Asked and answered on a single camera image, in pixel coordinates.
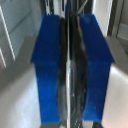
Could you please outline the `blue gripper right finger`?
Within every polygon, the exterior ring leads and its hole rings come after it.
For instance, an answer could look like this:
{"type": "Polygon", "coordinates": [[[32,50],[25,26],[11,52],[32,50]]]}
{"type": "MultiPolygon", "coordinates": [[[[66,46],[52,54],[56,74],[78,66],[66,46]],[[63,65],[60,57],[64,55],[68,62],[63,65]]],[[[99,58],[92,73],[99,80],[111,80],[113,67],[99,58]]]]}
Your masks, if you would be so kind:
{"type": "Polygon", "coordinates": [[[87,54],[87,94],[82,119],[101,122],[114,58],[94,15],[80,15],[80,27],[87,54]]]}

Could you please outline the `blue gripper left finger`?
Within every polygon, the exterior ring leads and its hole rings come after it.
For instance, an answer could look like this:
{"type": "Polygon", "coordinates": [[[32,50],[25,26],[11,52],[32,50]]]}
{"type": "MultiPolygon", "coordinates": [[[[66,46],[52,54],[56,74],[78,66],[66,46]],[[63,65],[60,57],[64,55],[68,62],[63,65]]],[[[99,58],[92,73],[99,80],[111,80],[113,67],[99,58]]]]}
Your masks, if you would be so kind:
{"type": "Polygon", "coordinates": [[[42,124],[66,119],[64,69],[60,59],[60,18],[44,15],[31,62],[35,65],[42,124]]]}

